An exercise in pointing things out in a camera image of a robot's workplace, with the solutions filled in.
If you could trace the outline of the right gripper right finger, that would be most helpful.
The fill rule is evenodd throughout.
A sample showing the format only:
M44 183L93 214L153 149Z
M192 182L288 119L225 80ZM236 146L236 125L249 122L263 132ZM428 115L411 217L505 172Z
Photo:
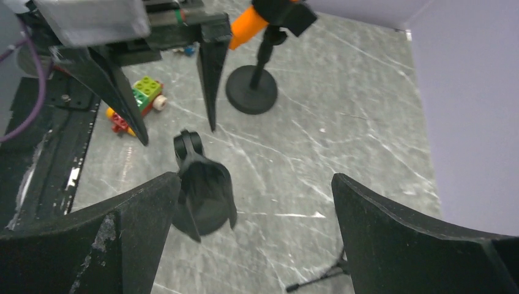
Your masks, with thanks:
M331 181L356 293L517 293L518 238L420 213L343 173Z

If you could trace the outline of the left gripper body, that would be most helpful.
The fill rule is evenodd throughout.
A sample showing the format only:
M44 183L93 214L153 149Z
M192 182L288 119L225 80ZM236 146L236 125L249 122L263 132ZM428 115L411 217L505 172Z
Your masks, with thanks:
M34 30L36 44L50 55L50 47L63 44L41 15L35 2L24 2L24 21ZM230 28L227 14L207 13L202 1L143 1L143 3L151 26L149 36L90 47L99 53L105 52L110 59L121 66L129 66L150 62L158 58L163 51L194 43L199 46L203 28Z

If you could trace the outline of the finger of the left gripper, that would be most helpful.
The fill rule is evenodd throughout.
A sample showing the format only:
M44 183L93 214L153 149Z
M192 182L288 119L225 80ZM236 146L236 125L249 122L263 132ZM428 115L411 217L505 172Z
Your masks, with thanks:
M91 47L63 45L52 46L49 51L55 64L99 96L127 122L139 141L148 145L149 136L131 85L121 67L108 54Z
M211 131L215 132L218 89L232 33L230 28L203 28L201 32L197 66L207 119Z

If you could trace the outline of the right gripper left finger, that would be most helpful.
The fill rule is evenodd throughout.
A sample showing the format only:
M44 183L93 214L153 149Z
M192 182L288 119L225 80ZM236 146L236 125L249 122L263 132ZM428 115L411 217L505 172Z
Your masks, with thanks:
M1 233L2 293L150 293L180 193L166 172L65 216Z

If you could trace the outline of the tripod shock mount stand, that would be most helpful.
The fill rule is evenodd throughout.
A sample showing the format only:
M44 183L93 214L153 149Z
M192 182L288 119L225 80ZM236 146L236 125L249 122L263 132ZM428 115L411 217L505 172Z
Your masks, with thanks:
M286 293L292 293L292 292L295 292L296 290L300 289L301 287L304 287L307 285L311 285L311 284L314 284L314 283L317 283L320 281L324 281L326 279L330 279L330 278L336 277L336 276L341 276L341 275L349 276L350 274L351 273L350 273L350 269L349 269L349 264L346 259L346 249L345 249L345 246L343 246L335 263L330 268L328 268L322 275L320 275L319 277L316 277L314 279L305 281L305 282L298 282L295 284L291 284L285 288L285 291L286 291Z

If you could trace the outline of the black round base stand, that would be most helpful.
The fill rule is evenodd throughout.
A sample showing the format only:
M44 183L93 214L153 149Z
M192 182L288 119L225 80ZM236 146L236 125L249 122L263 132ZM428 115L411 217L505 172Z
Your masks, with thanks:
M186 129L174 137L181 190L172 225L197 243L225 223L237 224L237 208L229 170L204 155L198 132Z

